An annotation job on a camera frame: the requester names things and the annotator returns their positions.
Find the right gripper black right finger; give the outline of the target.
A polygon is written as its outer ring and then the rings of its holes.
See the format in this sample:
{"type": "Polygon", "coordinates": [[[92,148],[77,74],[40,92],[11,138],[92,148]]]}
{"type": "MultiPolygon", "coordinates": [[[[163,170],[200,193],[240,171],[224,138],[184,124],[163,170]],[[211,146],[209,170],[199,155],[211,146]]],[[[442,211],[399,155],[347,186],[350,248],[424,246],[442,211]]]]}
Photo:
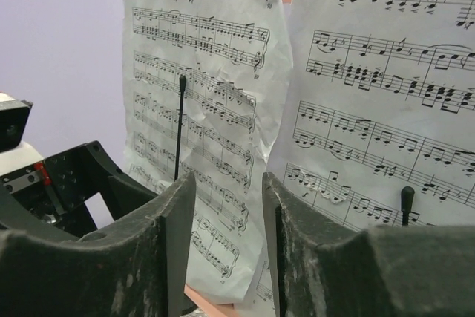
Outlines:
{"type": "Polygon", "coordinates": [[[351,231],[270,172],[263,216],[277,316],[472,316],[472,226],[351,231]]]}

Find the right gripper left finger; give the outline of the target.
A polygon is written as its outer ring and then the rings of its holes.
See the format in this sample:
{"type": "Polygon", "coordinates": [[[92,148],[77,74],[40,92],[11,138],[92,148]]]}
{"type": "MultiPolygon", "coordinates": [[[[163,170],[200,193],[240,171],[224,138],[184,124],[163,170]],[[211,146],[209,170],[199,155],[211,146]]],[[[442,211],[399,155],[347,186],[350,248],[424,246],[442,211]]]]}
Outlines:
{"type": "Polygon", "coordinates": [[[1,231],[3,316],[180,316],[196,183],[75,238],[39,220],[1,231]]]}

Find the pink perforated music stand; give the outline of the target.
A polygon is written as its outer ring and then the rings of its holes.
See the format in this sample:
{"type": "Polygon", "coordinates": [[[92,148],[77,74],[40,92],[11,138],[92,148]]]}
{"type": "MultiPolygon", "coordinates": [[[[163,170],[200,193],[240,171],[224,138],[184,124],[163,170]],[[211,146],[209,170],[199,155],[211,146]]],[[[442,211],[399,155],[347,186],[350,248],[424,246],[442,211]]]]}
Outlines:
{"type": "MultiPolygon", "coordinates": [[[[282,0],[284,13],[290,14],[292,0],[282,0]]],[[[182,316],[274,316],[272,288],[269,268],[265,268],[268,258],[264,252],[258,258],[257,271],[252,277],[242,302],[218,304],[212,297],[202,294],[188,284],[185,285],[185,308],[182,316]]]]}

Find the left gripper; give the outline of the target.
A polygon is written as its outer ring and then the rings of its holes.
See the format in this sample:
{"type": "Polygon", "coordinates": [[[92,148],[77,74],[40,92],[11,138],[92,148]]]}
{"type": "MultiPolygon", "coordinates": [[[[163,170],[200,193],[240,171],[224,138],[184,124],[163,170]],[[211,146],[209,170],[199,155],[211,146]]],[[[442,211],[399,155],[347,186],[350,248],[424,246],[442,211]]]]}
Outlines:
{"type": "Polygon", "coordinates": [[[41,239],[79,239],[95,231],[85,202],[96,194],[114,220],[156,197],[116,165],[98,141],[3,174],[1,184],[1,229],[41,239]]]}

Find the sheet music page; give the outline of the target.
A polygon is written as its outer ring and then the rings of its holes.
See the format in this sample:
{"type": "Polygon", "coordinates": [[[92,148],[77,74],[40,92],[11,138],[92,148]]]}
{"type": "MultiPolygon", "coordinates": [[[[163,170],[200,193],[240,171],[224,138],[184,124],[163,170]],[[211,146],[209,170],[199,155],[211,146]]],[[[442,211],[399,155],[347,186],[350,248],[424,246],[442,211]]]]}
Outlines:
{"type": "Polygon", "coordinates": [[[281,0],[123,0],[125,161],[160,192],[191,173],[186,282],[245,299],[261,265],[261,178],[292,68],[281,0]]]}
{"type": "Polygon", "coordinates": [[[474,228],[474,0],[292,0],[266,170],[354,232],[474,228]]]}

